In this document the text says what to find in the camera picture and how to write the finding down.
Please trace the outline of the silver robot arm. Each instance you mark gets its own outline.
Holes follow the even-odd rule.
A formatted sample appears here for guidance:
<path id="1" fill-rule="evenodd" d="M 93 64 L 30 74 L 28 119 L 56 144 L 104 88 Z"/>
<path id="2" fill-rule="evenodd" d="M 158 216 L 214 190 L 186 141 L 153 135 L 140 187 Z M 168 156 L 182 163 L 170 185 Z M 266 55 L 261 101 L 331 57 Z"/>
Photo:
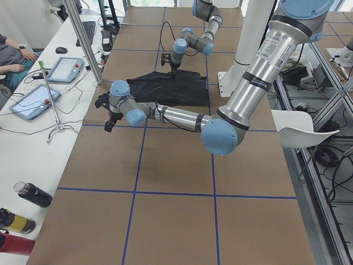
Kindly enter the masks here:
<path id="1" fill-rule="evenodd" d="M 202 36 L 195 35 L 194 31 L 189 27 L 184 28 L 179 37 L 174 41 L 173 51 L 170 54 L 162 54 L 161 65 L 164 65 L 165 63 L 170 64 L 170 74 L 172 79 L 176 77 L 177 69 L 180 67 L 184 54 L 188 48 L 192 48 L 204 55 L 209 55 L 213 51 L 213 41 L 216 32 L 223 23 L 221 11 L 213 4 L 213 1 L 194 1 L 192 5 L 192 14 L 207 22 L 208 26 Z"/>
<path id="2" fill-rule="evenodd" d="M 231 153 L 250 127 L 250 117 L 270 89 L 299 44 L 312 43 L 323 35 L 323 23 L 332 1 L 281 1 L 268 22 L 269 31 L 251 64 L 242 74 L 228 102 L 208 116 L 162 105 L 138 103 L 130 86 L 114 81 L 106 109 L 105 130 L 126 119 L 140 126 L 147 119 L 169 122 L 181 129 L 200 133 L 205 148 L 214 155 Z"/>

